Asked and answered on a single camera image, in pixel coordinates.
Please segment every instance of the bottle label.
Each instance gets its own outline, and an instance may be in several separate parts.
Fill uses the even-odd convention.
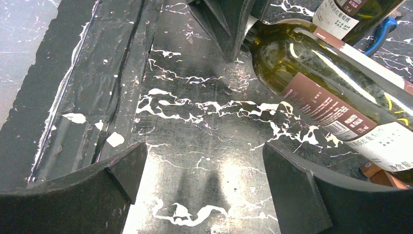
[[[335,38],[333,35],[321,28],[317,28],[314,31],[314,35],[316,35],[318,38],[325,41],[326,43],[330,44],[334,48],[338,49],[344,55],[350,57],[351,59],[363,65],[364,67],[369,68],[378,76],[390,81],[394,85],[398,86],[401,89],[404,89],[405,91],[413,95],[413,84],[405,80],[403,77],[397,75],[396,73],[390,71],[386,67],[382,66],[380,63],[365,56],[363,53],[361,53],[354,47]]]
[[[399,172],[413,168],[413,153],[406,149],[413,133],[399,123],[375,127],[366,135],[345,142],[383,170]]]
[[[313,24],[340,40],[343,39],[343,37],[345,37],[358,22],[358,20],[348,16],[345,12],[340,10],[334,0],[324,0],[313,16]]]
[[[293,78],[281,96],[343,141],[361,137],[376,127],[371,119],[301,73]]]
[[[413,153],[406,150],[413,133],[399,123],[377,126],[301,73],[281,97],[382,169],[397,172],[413,168]]]
[[[356,12],[366,3],[367,0],[337,0],[337,3],[341,6],[343,11],[353,16]]]

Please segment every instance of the bottle neck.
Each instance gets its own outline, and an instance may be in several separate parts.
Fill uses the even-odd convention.
[[[254,27],[257,22],[259,22],[257,18],[249,16],[246,23],[243,45],[245,45],[249,50],[254,44],[254,38],[258,32],[257,27]]]

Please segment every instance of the glass bottle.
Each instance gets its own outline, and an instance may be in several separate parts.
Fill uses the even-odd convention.
[[[406,0],[324,0],[313,24],[354,45]]]
[[[266,25],[250,17],[244,45],[262,84],[383,170],[413,185],[413,153],[408,149],[413,139],[411,85],[301,19]]]

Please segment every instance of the white label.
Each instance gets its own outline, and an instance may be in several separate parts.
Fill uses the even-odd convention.
[[[334,3],[334,0],[324,0],[313,16],[313,24],[340,40],[343,39],[358,22],[358,20],[351,18],[340,10]]]
[[[399,123],[387,123],[375,127],[366,135],[347,145],[374,162],[383,170],[399,172],[413,168],[413,133]]]

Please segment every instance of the white paint splatter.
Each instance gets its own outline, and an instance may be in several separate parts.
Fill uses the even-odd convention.
[[[86,117],[80,113],[68,113],[62,116],[66,117],[68,120],[72,121],[73,123],[85,123],[86,122]]]
[[[47,0],[47,1],[49,1],[50,3],[52,3],[55,7],[58,7],[58,6],[59,6],[59,3],[57,3],[57,2],[55,2],[55,1],[53,1],[53,0]]]
[[[154,99],[153,95],[166,95],[169,97],[173,97],[174,98],[174,102],[169,102],[166,100],[158,100],[157,104],[155,105],[154,108],[152,107],[154,103],[152,103],[152,100]],[[147,104],[143,107],[140,107],[139,105],[143,102],[146,101]],[[188,118],[184,118],[182,116],[180,116],[179,114],[174,114],[171,116],[167,116],[164,114],[163,111],[163,107],[164,106],[171,106],[171,105],[176,105],[176,106],[183,106],[183,105],[192,105],[192,106],[196,106],[197,108],[201,109],[204,114],[203,115],[199,115],[199,114],[192,114],[189,113],[189,117]],[[255,110],[245,110],[242,106],[244,105],[253,105],[256,106]],[[279,105],[283,105],[284,107],[286,107],[286,109],[282,109],[279,110]],[[227,112],[225,111],[227,108],[230,107],[235,107],[235,106],[240,106],[240,108],[238,109],[238,111],[235,112]],[[229,101],[228,103],[224,104],[224,105],[220,105],[218,102],[216,101],[207,101],[204,103],[194,103],[192,104],[192,101],[188,98],[183,98],[183,99],[179,99],[177,96],[174,96],[172,93],[164,91],[164,90],[160,90],[160,89],[151,89],[148,91],[147,95],[143,95],[141,96],[139,102],[138,102],[138,107],[136,109],[136,113],[141,113],[144,111],[149,112],[152,115],[156,115],[159,116],[161,118],[165,118],[165,119],[180,119],[183,120],[185,122],[192,122],[195,124],[199,124],[202,123],[203,126],[207,129],[209,129],[208,132],[206,132],[207,134],[209,134],[210,136],[215,136],[217,137],[219,140],[221,140],[219,138],[219,136],[216,136],[213,134],[212,131],[214,131],[213,128],[211,128],[207,122],[205,122],[204,120],[204,115],[211,115],[211,114],[218,114],[219,117],[225,116],[225,115],[237,115],[238,117],[253,117],[255,121],[261,121],[261,122],[265,122],[269,124],[269,127],[271,127],[271,129],[273,130],[273,138],[269,139],[267,142],[273,141],[273,140],[277,140],[279,139],[281,136],[286,136],[289,137],[291,140],[297,140],[299,141],[301,144],[303,144],[304,142],[307,142],[309,144],[312,145],[318,145],[319,141],[316,139],[316,135],[314,134],[315,130],[318,130],[319,127],[315,126],[315,125],[311,125],[311,126],[305,126],[302,128],[303,131],[305,131],[305,134],[302,134],[302,131],[298,131],[296,133],[291,133],[289,132],[289,123],[290,123],[290,119],[295,119],[295,120],[300,120],[300,116],[296,116],[293,113],[294,108],[287,102],[282,101],[279,104],[275,104],[275,103],[262,103],[260,105],[252,102],[252,101]],[[264,111],[268,111],[271,115],[275,115],[276,112],[282,113],[286,116],[285,121],[283,124],[275,124],[273,121],[271,120],[262,120],[262,119],[256,119],[254,116],[258,116],[260,117]],[[333,141],[335,144],[335,147],[338,147],[338,144],[341,142],[339,141],[337,138],[335,138],[334,136],[328,135],[327,137],[325,137],[327,141]],[[260,148],[264,146],[264,143],[259,144],[258,146],[254,146],[250,148],[250,151],[255,151],[256,149]]]
[[[174,5],[165,5],[165,7],[162,7],[161,12],[169,11],[169,12],[172,12],[172,13],[178,13],[178,14],[181,14],[181,15],[186,15],[186,14],[189,14],[189,11],[185,11],[185,12],[182,12],[182,11],[185,10],[187,7],[188,7],[188,5],[186,5],[183,2],[180,2],[180,3],[174,4]]]
[[[413,38],[409,38],[409,39],[405,39],[405,40],[403,40],[403,41],[410,44],[410,43],[412,42],[412,40],[413,40]]]
[[[98,128],[100,131],[102,131],[102,128],[103,128],[103,122],[102,122],[102,120],[99,120],[99,122],[98,122],[98,123],[95,123],[94,125],[95,125],[96,128]]]
[[[188,212],[188,209],[179,203],[173,204],[176,206],[176,209],[172,217],[160,216],[160,215],[157,215],[157,212],[164,206],[164,202],[161,199],[157,199],[156,203],[157,204],[152,208],[152,215],[155,218],[169,220],[169,222],[171,222],[172,224],[179,225],[179,226],[185,225],[189,227],[194,227],[202,223],[205,219],[207,219],[212,211],[219,211],[222,215],[224,215],[225,217],[228,217],[228,213],[225,211],[224,208],[207,205],[205,207],[202,207],[198,211],[197,213],[198,217],[196,218],[196,220],[192,220],[191,219],[192,215]]]
[[[162,75],[155,75],[153,77],[156,77],[158,79],[162,79],[162,80],[175,80],[177,79],[183,79],[186,80],[189,84],[201,84],[204,82],[207,82],[208,80],[219,80],[219,79],[225,79],[226,83],[229,83],[228,88],[232,91],[235,92],[242,92],[245,91],[248,86],[249,83],[252,80],[256,80],[256,77],[251,77],[251,74],[246,74],[245,71],[240,70],[240,69],[236,69],[236,76],[237,79],[233,80],[233,79],[226,79],[225,77],[221,76],[221,77],[208,77],[208,78],[203,78],[203,77],[197,77],[197,76],[190,76],[190,77],[180,77],[176,74],[176,72],[172,71],[172,70],[167,70],[164,69],[162,67],[160,67],[159,65],[156,64],[156,60],[154,59],[149,59],[149,66],[150,66],[150,70],[153,71],[154,68],[158,68],[160,69],[160,71],[162,72]]]
[[[206,169],[206,168],[203,168],[203,167],[200,167],[199,166],[199,164],[201,163],[201,161],[204,159],[205,157],[201,157],[199,160],[198,160],[198,162],[196,163],[196,166],[195,167],[180,167],[180,166],[176,166],[176,165],[174,165],[174,164],[172,164],[170,161],[168,161],[168,160],[166,160],[166,159],[163,159],[163,160],[161,160],[162,162],[167,162],[167,163],[169,163],[172,167],[177,167],[177,168],[181,168],[181,169],[202,169],[202,170],[205,170],[205,171],[210,171],[210,169]]]
[[[110,137],[106,139],[106,141],[112,146],[116,147],[120,144],[123,144],[125,142],[125,139],[123,138],[122,135],[118,134],[117,132],[112,133]]]
[[[168,57],[169,59],[175,55],[181,55],[179,52],[171,52],[171,51],[166,51],[166,50],[153,50],[153,52],[162,52],[162,55],[166,58]]]
[[[413,61],[411,57],[406,57],[406,63],[413,67]]]
[[[225,218],[235,218],[235,219],[273,219],[275,221],[278,221],[278,219],[270,214],[265,215],[264,212],[260,212],[258,216],[242,216],[237,212],[238,206],[232,206],[229,208],[228,212],[222,208],[222,207],[217,207],[217,206],[211,206],[211,205],[206,205],[202,207],[198,213],[197,213],[197,218],[195,220],[192,220],[191,217],[193,216],[188,212],[188,209],[179,204],[179,203],[173,203],[175,208],[175,212],[173,213],[172,217],[170,216],[161,216],[157,215],[158,211],[163,208],[164,202],[163,200],[156,198],[156,205],[152,208],[152,215],[155,218],[159,219],[164,219],[168,220],[174,225],[179,225],[179,226],[189,226],[189,227],[194,227],[196,225],[199,225],[203,221],[205,221],[211,214],[212,211],[218,211],[223,215]]]
[[[240,61],[238,58],[237,58],[237,60],[235,60],[234,62],[237,62],[237,63],[244,63],[243,61]]]
[[[298,14],[303,14],[305,16],[310,16],[312,17],[314,15],[314,12],[308,10],[305,7],[299,6],[299,5],[291,5],[288,0],[283,0],[280,5],[275,5],[275,4],[270,4],[271,6],[276,6],[276,7],[281,7],[285,12],[289,13],[298,13]]]
[[[148,155],[149,155],[149,152],[152,148],[158,148],[160,146],[170,146],[169,144],[166,144],[166,143],[158,144],[158,145],[151,145],[149,143],[146,143],[146,145],[148,146]]]
[[[341,140],[337,139],[335,135],[332,135],[330,133],[328,133],[327,136],[325,136],[325,139],[327,140],[327,142],[332,141],[335,147],[338,147],[338,144],[343,143]]]

